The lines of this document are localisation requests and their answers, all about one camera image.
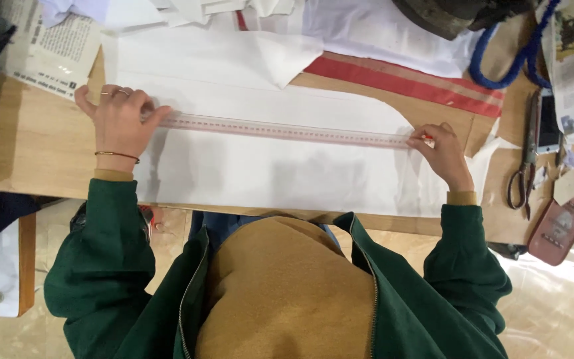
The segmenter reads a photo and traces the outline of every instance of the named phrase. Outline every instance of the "hand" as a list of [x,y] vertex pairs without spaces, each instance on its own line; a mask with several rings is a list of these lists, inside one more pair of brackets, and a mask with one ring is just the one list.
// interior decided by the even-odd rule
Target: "hand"
[[[422,135],[433,137],[434,148],[424,143]],[[448,123],[419,127],[411,134],[407,144],[424,156],[433,171],[448,184],[449,191],[475,191],[473,178],[464,159],[464,151]]]
[[[82,86],[75,91],[75,102],[94,123],[96,151],[122,153],[139,157],[147,147],[156,127],[172,108],[161,106],[154,109],[150,96],[142,90],[129,87],[105,85],[99,106],[86,100],[89,88]],[[142,110],[154,110],[141,122]],[[132,172],[136,160],[117,155],[98,155],[98,169]]]

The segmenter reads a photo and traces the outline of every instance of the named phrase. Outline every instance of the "person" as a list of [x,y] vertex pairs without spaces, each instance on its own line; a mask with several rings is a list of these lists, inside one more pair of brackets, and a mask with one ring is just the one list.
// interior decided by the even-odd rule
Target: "person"
[[[350,263],[323,228],[287,216],[194,213],[189,240],[153,295],[154,254],[132,170],[160,121],[143,91],[106,85],[85,225],[64,240],[45,280],[50,312],[76,358],[506,358],[496,308],[511,282],[484,241],[482,208],[452,128],[409,140],[449,185],[442,238],[421,277],[373,242],[354,213]],[[142,121],[144,109],[153,110]],[[434,139],[434,147],[422,135]]]

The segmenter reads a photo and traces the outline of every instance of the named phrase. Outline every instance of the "metal scissors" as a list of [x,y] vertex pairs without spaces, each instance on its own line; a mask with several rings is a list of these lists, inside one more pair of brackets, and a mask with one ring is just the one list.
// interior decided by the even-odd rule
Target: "metal scissors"
[[[535,180],[535,163],[537,163],[537,144],[536,131],[537,131],[537,118],[539,116],[539,96],[535,93],[531,99],[530,105],[530,119],[527,122],[526,133],[524,135],[524,148],[522,150],[522,164],[508,181],[508,206],[513,209],[526,208],[526,219],[530,220],[530,205],[528,199],[530,191],[532,190],[532,183]],[[526,171],[529,171],[528,180],[526,180]],[[515,178],[519,178],[517,184],[520,190],[520,201],[515,204],[511,196],[511,188]]]

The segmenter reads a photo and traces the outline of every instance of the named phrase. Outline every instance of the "jacket sleeve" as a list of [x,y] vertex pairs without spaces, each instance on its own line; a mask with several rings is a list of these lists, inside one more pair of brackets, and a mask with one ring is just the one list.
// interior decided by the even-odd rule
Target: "jacket sleeve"
[[486,246],[482,220],[479,206],[442,207],[442,239],[424,262],[424,279],[469,322],[495,337],[506,327],[496,306],[512,286]]
[[67,318],[76,358],[111,358],[150,295],[154,254],[141,229],[137,183],[92,179],[85,227],[64,240],[44,291],[50,313]]

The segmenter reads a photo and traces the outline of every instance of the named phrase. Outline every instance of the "yellow cuff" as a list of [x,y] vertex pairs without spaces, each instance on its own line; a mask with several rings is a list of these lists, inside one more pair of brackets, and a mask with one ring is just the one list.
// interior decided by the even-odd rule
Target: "yellow cuff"
[[134,175],[128,172],[115,171],[113,169],[95,169],[94,178],[111,182],[130,182],[134,179]]
[[470,192],[447,192],[446,203],[454,206],[477,206],[478,194]]

